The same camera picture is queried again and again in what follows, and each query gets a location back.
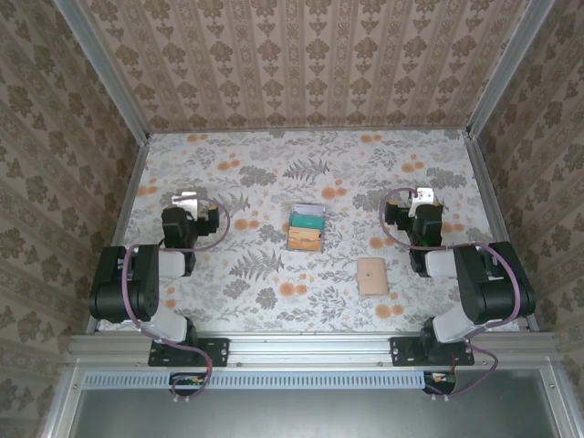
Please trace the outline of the aluminium mounting rail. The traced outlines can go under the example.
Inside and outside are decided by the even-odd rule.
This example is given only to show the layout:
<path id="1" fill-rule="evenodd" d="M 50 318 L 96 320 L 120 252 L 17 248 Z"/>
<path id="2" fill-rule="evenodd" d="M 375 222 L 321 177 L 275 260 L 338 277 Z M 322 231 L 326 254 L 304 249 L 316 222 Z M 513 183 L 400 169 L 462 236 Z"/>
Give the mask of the aluminium mounting rail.
<path id="1" fill-rule="evenodd" d="M 227 370 L 374 370 L 392 366 L 394 338 L 405 332 L 203 333 L 230 340 Z M 550 333 L 486 332 L 473 339 L 499 359 L 500 370 L 543 369 L 560 363 Z M 88 369 L 145 368 L 151 341 L 138 332 L 105 331 L 71 339 L 66 363 Z"/>

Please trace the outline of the orange card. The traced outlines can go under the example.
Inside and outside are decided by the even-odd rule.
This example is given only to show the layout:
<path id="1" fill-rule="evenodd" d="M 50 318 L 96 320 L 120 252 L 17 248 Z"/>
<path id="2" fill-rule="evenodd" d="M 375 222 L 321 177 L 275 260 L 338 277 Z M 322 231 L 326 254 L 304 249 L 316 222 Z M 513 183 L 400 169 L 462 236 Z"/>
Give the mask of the orange card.
<path id="1" fill-rule="evenodd" d="M 322 232 L 317 229 L 288 228 L 287 247 L 289 249 L 318 252 L 322 247 Z"/>

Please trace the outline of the grey metal panel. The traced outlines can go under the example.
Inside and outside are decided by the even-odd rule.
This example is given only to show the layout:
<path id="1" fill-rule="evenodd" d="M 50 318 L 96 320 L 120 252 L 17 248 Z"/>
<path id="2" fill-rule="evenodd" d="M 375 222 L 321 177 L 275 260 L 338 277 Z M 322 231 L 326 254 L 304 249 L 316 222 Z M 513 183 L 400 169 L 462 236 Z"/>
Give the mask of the grey metal panel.
<path id="1" fill-rule="evenodd" d="M 420 390 L 89 390 L 65 374 L 41 438 L 584 438 L 561 370 L 500 370 L 465 395 Z"/>

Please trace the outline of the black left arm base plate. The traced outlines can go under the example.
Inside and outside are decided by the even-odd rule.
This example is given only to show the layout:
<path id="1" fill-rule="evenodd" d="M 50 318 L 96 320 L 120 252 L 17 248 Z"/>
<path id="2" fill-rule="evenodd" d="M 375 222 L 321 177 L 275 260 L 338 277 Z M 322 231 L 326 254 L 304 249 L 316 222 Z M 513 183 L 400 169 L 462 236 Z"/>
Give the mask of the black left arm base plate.
<path id="1" fill-rule="evenodd" d="M 228 338 L 199 338 L 196 344 L 212 360 L 214 367 L 227 365 L 230 349 Z M 148 359 L 150 367 L 204 367 L 204 358 L 195 352 L 176 349 L 166 344 L 151 343 Z"/>

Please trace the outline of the aluminium side rail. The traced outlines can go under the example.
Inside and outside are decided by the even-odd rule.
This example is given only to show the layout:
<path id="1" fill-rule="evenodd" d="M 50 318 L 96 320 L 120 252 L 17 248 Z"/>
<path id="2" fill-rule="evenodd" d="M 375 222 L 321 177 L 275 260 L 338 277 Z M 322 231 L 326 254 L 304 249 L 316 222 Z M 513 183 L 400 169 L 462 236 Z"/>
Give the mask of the aluminium side rail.
<path id="1" fill-rule="evenodd" d="M 124 243 L 124 236 L 126 234 L 126 230 L 130 220 L 132 206 L 134 204 L 138 188 L 140 185 L 141 176 L 146 166 L 149 149 L 150 145 L 147 141 L 139 145 L 138 153 L 136 155 L 136 161 L 132 168 L 127 191 L 124 196 L 122 206 L 120 208 L 120 214 L 116 224 L 116 228 L 112 240 L 109 244 L 110 246 L 118 246 Z"/>
<path id="2" fill-rule="evenodd" d="M 483 154 L 477 139 L 473 139 L 465 130 L 464 143 L 469 161 L 472 165 L 478 191 L 481 195 L 485 215 L 489 223 L 492 237 L 496 241 L 509 241 L 504 217 L 501 213 L 495 190 L 491 182 Z"/>

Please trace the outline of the teal card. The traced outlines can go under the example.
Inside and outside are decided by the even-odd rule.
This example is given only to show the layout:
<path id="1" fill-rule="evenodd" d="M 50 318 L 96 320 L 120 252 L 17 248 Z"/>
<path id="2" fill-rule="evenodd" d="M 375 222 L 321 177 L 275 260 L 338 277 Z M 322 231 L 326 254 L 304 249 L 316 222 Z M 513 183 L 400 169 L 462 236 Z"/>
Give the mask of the teal card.
<path id="1" fill-rule="evenodd" d="M 325 228 L 325 217 L 307 214 L 293 214 L 290 219 L 292 227 L 323 230 Z"/>

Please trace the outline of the beige card holder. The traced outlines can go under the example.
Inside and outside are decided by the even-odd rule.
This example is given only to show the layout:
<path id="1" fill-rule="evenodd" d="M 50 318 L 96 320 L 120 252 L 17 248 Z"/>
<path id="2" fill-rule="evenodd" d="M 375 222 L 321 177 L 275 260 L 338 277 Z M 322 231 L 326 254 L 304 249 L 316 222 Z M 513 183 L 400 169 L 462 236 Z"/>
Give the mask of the beige card holder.
<path id="1" fill-rule="evenodd" d="M 377 257 L 358 258 L 357 283 L 362 297 L 387 296 L 389 285 L 385 261 Z"/>

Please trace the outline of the aluminium frame post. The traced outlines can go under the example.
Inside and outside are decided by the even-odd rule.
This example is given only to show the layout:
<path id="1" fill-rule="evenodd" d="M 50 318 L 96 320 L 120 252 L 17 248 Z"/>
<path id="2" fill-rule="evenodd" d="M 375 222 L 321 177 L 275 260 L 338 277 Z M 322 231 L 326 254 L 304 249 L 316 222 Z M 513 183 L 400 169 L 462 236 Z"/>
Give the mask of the aluminium frame post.
<path id="1" fill-rule="evenodd" d="M 529 1 L 467 124 L 471 140 L 485 127 L 554 3 L 555 0 Z"/>
<path id="2" fill-rule="evenodd" d="M 150 129 L 114 66 L 105 44 L 95 31 L 78 0 L 54 0 L 90 64 L 115 103 L 139 147 L 147 144 Z"/>

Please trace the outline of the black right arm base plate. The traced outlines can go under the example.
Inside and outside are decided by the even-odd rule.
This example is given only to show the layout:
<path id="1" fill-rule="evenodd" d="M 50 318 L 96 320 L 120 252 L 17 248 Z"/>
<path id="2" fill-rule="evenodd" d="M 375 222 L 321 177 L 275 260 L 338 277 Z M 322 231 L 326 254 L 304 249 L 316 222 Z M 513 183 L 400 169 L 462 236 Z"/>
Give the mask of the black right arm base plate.
<path id="1" fill-rule="evenodd" d="M 392 365 L 405 366 L 472 366 L 474 353 L 464 342 L 440 343 L 416 337 L 390 338 Z"/>

